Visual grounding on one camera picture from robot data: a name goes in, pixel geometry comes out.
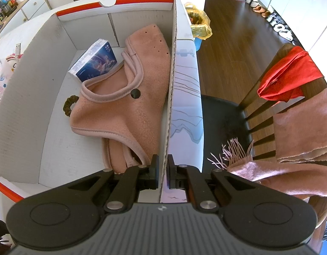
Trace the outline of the pink fleece pouch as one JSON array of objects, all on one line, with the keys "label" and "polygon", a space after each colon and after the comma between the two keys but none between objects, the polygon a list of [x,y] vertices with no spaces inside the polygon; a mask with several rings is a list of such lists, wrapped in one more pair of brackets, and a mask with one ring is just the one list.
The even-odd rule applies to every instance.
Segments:
[{"label": "pink fleece pouch", "polygon": [[74,133],[102,140],[107,168],[124,173],[149,165],[160,150],[171,55],[158,25],[126,38],[123,63],[111,74],[82,83],[69,123]]}]

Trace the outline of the brown hair scrunchie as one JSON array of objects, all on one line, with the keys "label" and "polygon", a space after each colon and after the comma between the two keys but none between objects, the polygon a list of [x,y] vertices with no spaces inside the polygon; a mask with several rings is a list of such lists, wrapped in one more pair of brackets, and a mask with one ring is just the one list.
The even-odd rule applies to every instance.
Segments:
[{"label": "brown hair scrunchie", "polygon": [[63,112],[65,116],[70,117],[71,112],[72,112],[72,106],[73,104],[76,104],[79,100],[79,97],[76,95],[72,95],[69,98],[66,99],[64,105],[63,105]]}]

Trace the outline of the red white cardboard box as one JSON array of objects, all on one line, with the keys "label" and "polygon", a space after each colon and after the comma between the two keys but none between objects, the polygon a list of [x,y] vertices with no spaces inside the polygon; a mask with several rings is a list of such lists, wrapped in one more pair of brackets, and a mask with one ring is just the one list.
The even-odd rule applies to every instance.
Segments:
[{"label": "red white cardboard box", "polygon": [[0,39],[0,56],[15,44],[22,58],[0,102],[0,194],[21,199],[103,168],[101,141],[75,134],[63,112],[80,92],[71,66],[98,39],[118,60],[125,39],[155,23],[176,42],[180,0],[81,0],[58,7]]}]

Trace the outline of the blue white small box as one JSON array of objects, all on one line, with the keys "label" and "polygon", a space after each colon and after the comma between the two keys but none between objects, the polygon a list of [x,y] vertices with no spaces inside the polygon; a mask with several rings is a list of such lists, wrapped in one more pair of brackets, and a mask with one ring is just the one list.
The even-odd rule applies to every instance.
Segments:
[{"label": "blue white small box", "polygon": [[73,64],[68,72],[84,82],[107,74],[116,64],[117,59],[110,43],[107,40],[98,39]]}]

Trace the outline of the pink plush toy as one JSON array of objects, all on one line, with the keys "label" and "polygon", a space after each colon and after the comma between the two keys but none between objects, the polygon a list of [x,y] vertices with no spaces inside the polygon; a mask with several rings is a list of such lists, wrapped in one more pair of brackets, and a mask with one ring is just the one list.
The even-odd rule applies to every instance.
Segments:
[{"label": "pink plush toy", "polygon": [[21,59],[22,56],[23,56],[22,54],[21,55],[11,54],[8,57],[6,57],[6,61],[13,68],[16,68],[16,66],[19,63],[19,61],[20,61],[20,59]]}]

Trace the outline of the pink scarf on chair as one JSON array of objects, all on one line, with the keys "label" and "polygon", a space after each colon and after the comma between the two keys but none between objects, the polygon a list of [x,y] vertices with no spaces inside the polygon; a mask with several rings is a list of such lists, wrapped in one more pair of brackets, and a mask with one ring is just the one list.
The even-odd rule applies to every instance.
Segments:
[{"label": "pink scarf on chair", "polygon": [[244,150],[234,138],[208,161],[246,180],[306,199],[327,197],[327,88],[300,105],[273,117],[274,162],[255,161],[252,145]]}]

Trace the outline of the red cloth on chair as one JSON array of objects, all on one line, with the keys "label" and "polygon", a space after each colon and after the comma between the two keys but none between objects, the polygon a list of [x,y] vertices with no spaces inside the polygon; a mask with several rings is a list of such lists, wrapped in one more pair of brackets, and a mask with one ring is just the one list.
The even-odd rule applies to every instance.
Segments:
[{"label": "red cloth on chair", "polygon": [[302,85],[322,77],[309,53],[294,46],[262,77],[257,94],[265,100],[288,102],[303,96]]}]

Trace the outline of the row of shoes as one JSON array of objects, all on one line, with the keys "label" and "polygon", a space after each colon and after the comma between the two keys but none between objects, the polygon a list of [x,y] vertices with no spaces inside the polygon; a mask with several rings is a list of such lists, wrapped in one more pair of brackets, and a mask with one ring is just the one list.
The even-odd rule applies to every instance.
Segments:
[{"label": "row of shoes", "polygon": [[292,30],[278,13],[269,11],[258,0],[246,0],[245,2],[249,4],[252,11],[260,14],[280,37],[290,42],[294,40]]}]

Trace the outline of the white drawer cabinet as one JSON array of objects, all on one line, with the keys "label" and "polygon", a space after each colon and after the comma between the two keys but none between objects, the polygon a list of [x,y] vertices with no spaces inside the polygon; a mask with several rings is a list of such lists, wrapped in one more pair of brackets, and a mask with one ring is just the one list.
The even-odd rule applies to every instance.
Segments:
[{"label": "white drawer cabinet", "polygon": [[0,38],[20,25],[50,11],[48,0],[24,0],[18,3],[16,9],[3,20],[0,28]]}]

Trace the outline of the white wall cabinets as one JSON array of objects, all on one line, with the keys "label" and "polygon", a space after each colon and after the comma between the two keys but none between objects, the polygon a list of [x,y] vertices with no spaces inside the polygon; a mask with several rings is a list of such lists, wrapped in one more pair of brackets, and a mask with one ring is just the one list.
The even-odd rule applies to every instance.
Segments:
[{"label": "white wall cabinets", "polygon": [[327,0],[259,1],[279,14],[306,50],[314,47],[327,28]]}]

